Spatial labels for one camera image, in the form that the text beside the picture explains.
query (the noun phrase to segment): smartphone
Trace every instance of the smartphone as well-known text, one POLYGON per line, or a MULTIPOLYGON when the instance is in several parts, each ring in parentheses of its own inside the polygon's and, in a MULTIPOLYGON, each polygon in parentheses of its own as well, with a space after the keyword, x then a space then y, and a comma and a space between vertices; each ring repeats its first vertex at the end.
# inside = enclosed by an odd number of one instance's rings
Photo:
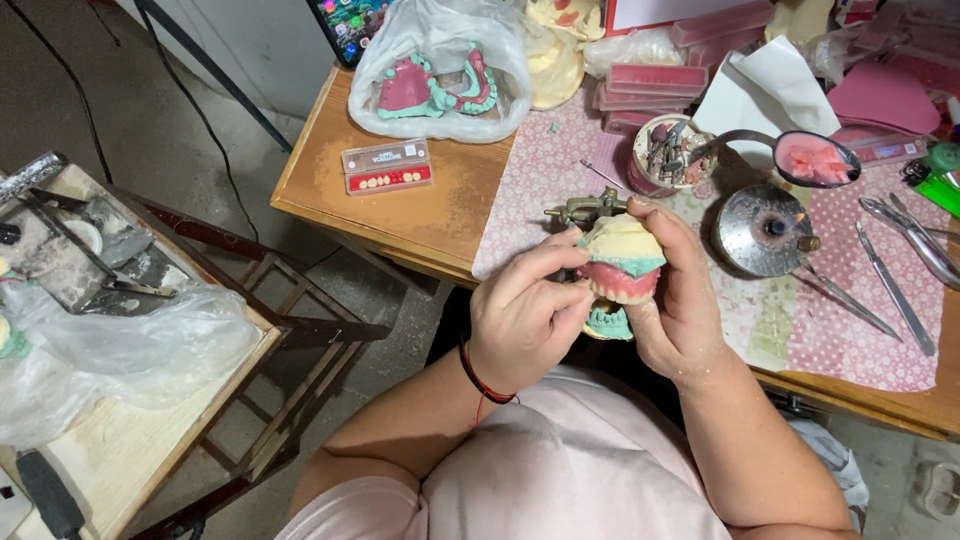
POLYGON ((340 65, 355 69, 364 49, 397 0, 306 0, 340 65))

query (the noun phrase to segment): lower dental model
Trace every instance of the lower dental model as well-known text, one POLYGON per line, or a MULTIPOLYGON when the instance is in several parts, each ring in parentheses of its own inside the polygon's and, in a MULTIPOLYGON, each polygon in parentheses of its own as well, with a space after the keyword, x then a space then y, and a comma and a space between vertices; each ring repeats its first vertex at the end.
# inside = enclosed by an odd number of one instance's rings
POLYGON ((477 43, 470 43, 464 61, 469 88, 457 94, 437 86, 430 62, 418 55, 400 59, 383 77, 383 90, 377 103, 381 118, 406 116, 439 117, 448 110, 481 114, 496 105, 496 83, 492 71, 483 62, 477 43))
POLYGON ((600 339, 633 338, 622 306, 642 304, 653 296, 660 267, 666 264, 663 249, 643 220, 628 214, 601 217, 580 245, 590 255, 576 277, 589 280, 598 297, 584 332, 600 339))

